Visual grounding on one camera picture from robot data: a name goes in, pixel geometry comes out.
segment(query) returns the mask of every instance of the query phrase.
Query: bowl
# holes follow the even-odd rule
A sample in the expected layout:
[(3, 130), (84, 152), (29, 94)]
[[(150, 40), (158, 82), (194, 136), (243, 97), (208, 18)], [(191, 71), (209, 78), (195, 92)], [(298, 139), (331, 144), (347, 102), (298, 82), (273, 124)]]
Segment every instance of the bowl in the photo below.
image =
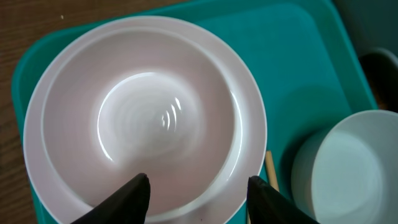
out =
[(39, 80), (24, 126), (28, 175), (61, 223), (140, 172), (151, 184), (146, 222), (226, 222), (265, 148), (265, 109), (244, 62), (208, 31), (160, 16), (72, 42)]
[(398, 114), (353, 114), (314, 134), (292, 168), (298, 208), (320, 223), (396, 223)]

